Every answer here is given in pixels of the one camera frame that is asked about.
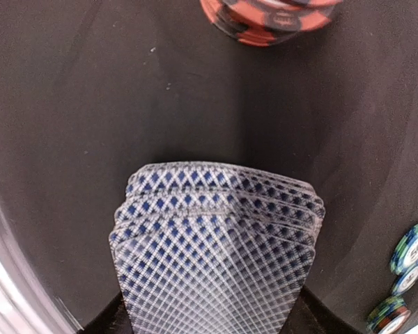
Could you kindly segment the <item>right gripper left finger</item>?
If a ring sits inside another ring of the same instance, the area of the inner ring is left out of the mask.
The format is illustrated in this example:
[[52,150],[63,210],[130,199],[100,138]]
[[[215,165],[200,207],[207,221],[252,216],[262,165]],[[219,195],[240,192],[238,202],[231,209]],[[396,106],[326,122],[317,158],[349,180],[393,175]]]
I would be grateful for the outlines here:
[[109,305],[91,323],[79,330],[78,333],[132,334],[132,326],[122,294],[117,294]]

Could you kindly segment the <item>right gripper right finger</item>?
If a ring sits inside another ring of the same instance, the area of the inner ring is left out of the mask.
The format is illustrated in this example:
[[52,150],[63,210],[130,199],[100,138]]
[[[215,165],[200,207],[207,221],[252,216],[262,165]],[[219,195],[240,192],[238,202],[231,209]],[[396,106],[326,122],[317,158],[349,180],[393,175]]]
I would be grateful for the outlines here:
[[334,315],[309,289],[303,287],[282,334],[358,334],[353,327]]

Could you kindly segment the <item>blue fifty poker chip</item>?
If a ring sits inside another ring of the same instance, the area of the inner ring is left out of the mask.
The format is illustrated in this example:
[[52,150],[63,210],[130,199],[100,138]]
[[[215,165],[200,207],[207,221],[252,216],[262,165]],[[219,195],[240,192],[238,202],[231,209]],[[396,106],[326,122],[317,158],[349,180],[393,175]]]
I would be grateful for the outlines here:
[[393,296],[399,296],[407,292],[418,280],[418,265],[411,267],[401,274],[392,286]]

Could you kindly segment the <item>blue playing card deck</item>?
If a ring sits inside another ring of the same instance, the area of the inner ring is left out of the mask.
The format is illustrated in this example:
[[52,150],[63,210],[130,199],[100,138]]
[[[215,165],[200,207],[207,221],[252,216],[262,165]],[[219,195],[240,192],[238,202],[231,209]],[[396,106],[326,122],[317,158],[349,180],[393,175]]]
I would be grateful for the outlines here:
[[314,188],[208,161],[127,181],[109,246],[135,333],[278,333],[316,256]]

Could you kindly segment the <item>blue green poker chip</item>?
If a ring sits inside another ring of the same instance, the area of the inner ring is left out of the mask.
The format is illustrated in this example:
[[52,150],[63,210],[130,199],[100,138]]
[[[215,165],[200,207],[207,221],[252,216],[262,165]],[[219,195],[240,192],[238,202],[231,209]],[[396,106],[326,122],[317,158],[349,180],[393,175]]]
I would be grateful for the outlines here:
[[412,226],[396,245],[389,262],[392,273],[399,275],[418,261],[418,224]]

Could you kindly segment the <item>red black chip stack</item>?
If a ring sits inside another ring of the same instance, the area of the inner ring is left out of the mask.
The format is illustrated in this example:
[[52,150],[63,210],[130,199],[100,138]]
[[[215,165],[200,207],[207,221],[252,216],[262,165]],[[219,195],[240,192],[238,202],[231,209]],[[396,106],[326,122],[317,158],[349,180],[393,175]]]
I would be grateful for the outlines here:
[[340,1],[200,0],[208,21],[254,47],[281,44],[328,25]]

